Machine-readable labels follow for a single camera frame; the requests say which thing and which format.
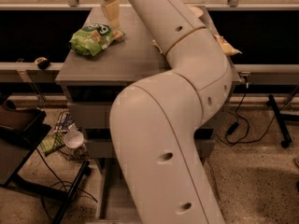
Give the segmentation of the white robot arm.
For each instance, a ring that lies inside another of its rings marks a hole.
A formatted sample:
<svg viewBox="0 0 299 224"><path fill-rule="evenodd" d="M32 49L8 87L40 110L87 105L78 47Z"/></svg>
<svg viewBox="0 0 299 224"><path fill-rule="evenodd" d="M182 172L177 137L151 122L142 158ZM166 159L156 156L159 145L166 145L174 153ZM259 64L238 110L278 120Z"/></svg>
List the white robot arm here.
<svg viewBox="0 0 299 224"><path fill-rule="evenodd" d="M170 65L125 88L110 111L113 146L137 212L143 224L225 224L194 133L226 102L231 65L180 0L129 2Z"/></svg>

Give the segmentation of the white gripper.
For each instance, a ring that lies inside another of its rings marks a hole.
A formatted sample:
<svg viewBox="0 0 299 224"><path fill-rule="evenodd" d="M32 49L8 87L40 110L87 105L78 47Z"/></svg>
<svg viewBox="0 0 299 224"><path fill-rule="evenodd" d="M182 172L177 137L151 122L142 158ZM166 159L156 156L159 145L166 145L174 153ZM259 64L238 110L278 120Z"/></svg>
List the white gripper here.
<svg viewBox="0 0 299 224"><path fill-rule="evenodd" d="M109 26L116 29L120 26L120 3L118 0L104 0L101 5L102 12Z"/></svg>

